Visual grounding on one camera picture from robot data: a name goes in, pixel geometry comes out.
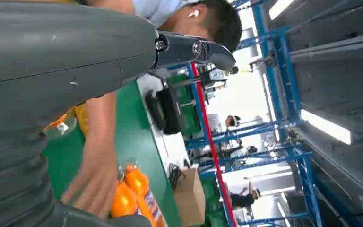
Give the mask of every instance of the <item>yellow object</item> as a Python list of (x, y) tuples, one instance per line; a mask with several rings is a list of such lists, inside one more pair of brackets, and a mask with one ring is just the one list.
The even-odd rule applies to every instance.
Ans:
[(88, 116), (87, 116), (86, 104), (81, 104), (81, 105), (74, 107), (74, 111), (76, 113), (78, 125), (80, 126), (80, 129), (84, 134), (84, 137), (87, 137), (87, 135), (88, 135)]
[(146, 217), (155, 226), (151, 210), (145, 203), (144, 198), (137, 196), (124, 181), (118, 184), (116, 195), (111, 207), (111, 216), (120, 217), (124, 215), (139, 214)]
[(137, 167), (132, 169), (130, 165), (127, 165), (124, 181), (126, 182), (126, 185), (136, 193), (137, 196), (144, 198), (151, 210), (152, 216), (154, 217), (155, 226), (166, 227), (166, 220), (149, 188), (148, 177), (144, 175)]

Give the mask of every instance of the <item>fluorescent light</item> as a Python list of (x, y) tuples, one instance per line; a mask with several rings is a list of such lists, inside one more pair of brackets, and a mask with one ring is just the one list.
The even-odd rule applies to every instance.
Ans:
[(283, 12), (294, 0), (279, 0), (269, 10), (270, 19), (273, 20)]
[(277, 193), (282, 193), (282, 192), (289, 192), (289, 191), (294, 191), (294, 190), (295, 190), (295, 186), (288, 187), (288, 188), (280, 188), (280, 189), (268, 190), (268, 191), (261, 192), (261, 196), (272, 195), (272, 194), (277, 194)]
[(279, 174), (270, 174), (270, 175), (258, 176), (258, 177), (252, 178), (251, 182), (264, 181), (264, 180), (269, 180), (269, 179), (273, 179), (273, 178), (277, 178), (277, 177), (289, 176), (289, 175), (292, 175), (292, 174), (293, 174), (293, 172), (285, 172), (285, 173), (279, 173)]
[(349, 130), (306, 110), (301, 110), (301, 117), (304, 120), (307, 120), (314, 127), (324, 131), (330, 136), (342, 141), (345, 144), (351, 144), (351, 133)]
[(276, 129), (275, 130), (275, 139), (276, 139), (276, 142), (279, 142), (280, 141), (279, 129)]
[(270, 115), (272, 117), (272, 120), (276, 120), (276, 116), (275, 116), (275, 110), (273, 109), (273, 101), (272, 101), (272, 97), (270, 95), (270, 90), (269, 90), (269, 84), (268, 84), (268, 78), (267, 75), (264, 73), (262, 74), (262, 77), (264, 78), (264, 84), (265, 84), (265, 91), (267, 93), (267, 97), (268, 97), (268, 102), (269, 102), (269, 108), (270, 108)]
[[(285, 212), (283, 211), (282, 206), (280, 205), (280, 202), (277, 202), (277, 207), (279, 208), (280, 213), (282, 214), (282, 217), (286, 217)], [(291, 227), (289, 220), (285, 219), (285, 223), (287, 227)]]
[(285, 201), (285, 203), (287, 203), (287, 198), (286, 195), (282, 192), (281, 197), (283, 199), (283, 201)]

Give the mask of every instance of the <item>ceiling light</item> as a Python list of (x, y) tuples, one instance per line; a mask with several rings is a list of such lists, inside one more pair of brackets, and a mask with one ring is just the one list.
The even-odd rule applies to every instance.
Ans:
[(349, 130), (306, 110), (301, 110), (301, 117), (304, 120), (307, 120), (314, 127), (324, 131), (330, 136), (342, 141), (345, 144), (351, 144), (351, 133)]

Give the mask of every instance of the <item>man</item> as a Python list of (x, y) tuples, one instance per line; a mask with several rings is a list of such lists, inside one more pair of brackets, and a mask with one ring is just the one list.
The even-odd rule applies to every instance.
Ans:
[(233, 193), (230, 194), (233, 208), (250, 207), (259, 197), (261, 197), (261, 191), (256, 188), (253, 188), (251, 182), (248, 188), (244, 187), (239, 194), (233, 194)]
[[(159, 30), (193, 35), (220, 43), (235, 51), (242, 24), (237, 11), (225, 0), (187, 3), (182, 0), (87, 0), (88, 5), (147, 18)], [(74, 206), (105, 218), (117, 184), (115, 151), (116, 93), (86, 102), (89, 134), (83, 161), (63, 201), (68, 203), (80, 190)]]
[[(222, 132), (222, 123), (220, 122), (220, 117), (217, 113), (209, 113), (207, 114), (209, 127), (211, 132)], [(226, 128), (229, 127), (239, 127), (241, 118), (239, 116), (229, 115), (225, 119)]]

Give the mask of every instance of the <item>green workbench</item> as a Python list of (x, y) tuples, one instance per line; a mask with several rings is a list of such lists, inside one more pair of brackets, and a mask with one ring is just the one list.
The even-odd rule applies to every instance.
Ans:
[[(52, 140), (43, 152), (48, 157), (48, 172), (57, 199), (60, 199), (78, 171), (83, 145), (84, 136), (77, 127), (68, 136)], [(116, 151), (119, 161), (129, 157), (138, 159), (139, 167), (149, 177), (151, 191), (158, 200), (169, 226), (181, 226), (173, 192), (164, 172), (135, 83), (117, 92)]]

